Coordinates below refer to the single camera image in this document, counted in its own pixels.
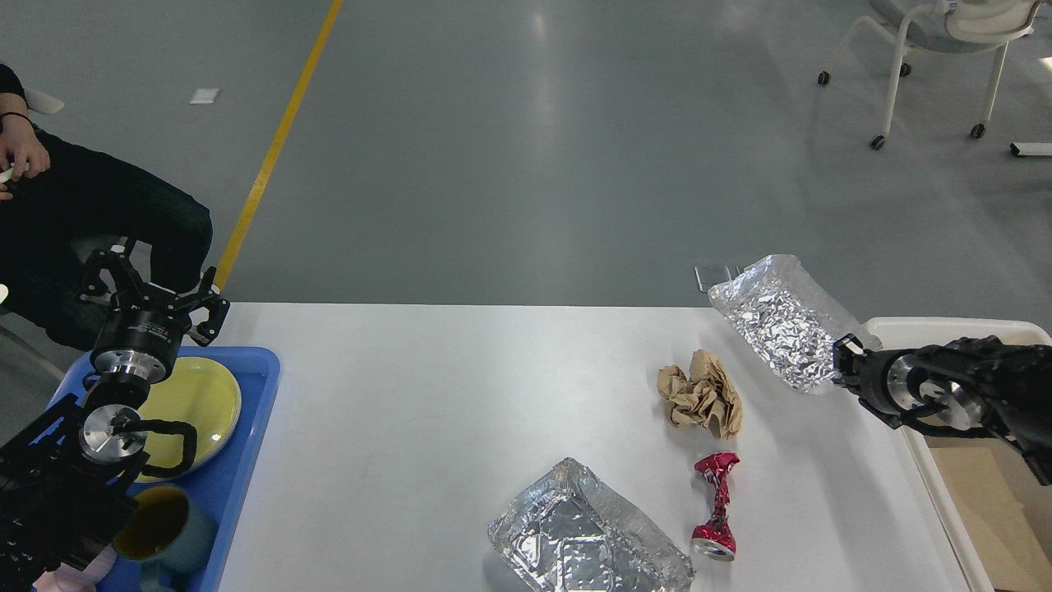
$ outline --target crumpled aluminum foil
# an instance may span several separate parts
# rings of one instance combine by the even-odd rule
[[[798,391],[837,389],[833,343],[854,333],[863,345],[881,342],[834,301],[793,254],[769,254],[737,278],[709,289],[712,306],[774,374]]]
[[[687,592],[694,577],[690,557],[573,458],[523,490],[489,540],[537,592]]]

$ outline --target person's hand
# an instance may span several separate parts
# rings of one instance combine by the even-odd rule
[[[52,167],[50,155],[37,139],[33,125],[21,117],[7,116],[3,118],[0,149],[3,150],[3,158],[0,158],[0,170],[14,167],[11,176],[13,181],[21,179],[22,175],[32,179]]]

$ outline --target gray floor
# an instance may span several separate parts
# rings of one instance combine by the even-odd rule
[[[69,105],[41,123],[195,193],[218,261],[328,3],[15,4],[0,57]],[[814,83],[867,11],[347,0],[227,294],[691,307],[695,263],[793,252],[862,320],[1052,330],[1052,159],[1007,149],[1052,141],[1052,24],[1012,45],[983,140],[992,55],[922,55],[873,152],[890,47],[863,34]]]

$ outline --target cup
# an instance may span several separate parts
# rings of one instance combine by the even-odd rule
[[[181,592],[183,576],[203,568],[216,539],[216,522],[181,488],[154,487],[135,496],[139,509],[114,538],[114,549],[140,564],[142,592]],[[161,583],[171,578],[171,585]]]

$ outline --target yellow plate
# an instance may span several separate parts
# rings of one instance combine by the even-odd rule
[[[230,371],[216,361],[178,359],[171,376],[150,388],[139,414],[143,420],[186,422],[197,428],[197,458],[190,468],[194,471],[230,440],[241,414],[241,388]],[[151,433],[146,437],[146,452],[149,465],[175,467],[182,460],[183,438]],[[145,475],[136,479],[140,484],[163,481]]]

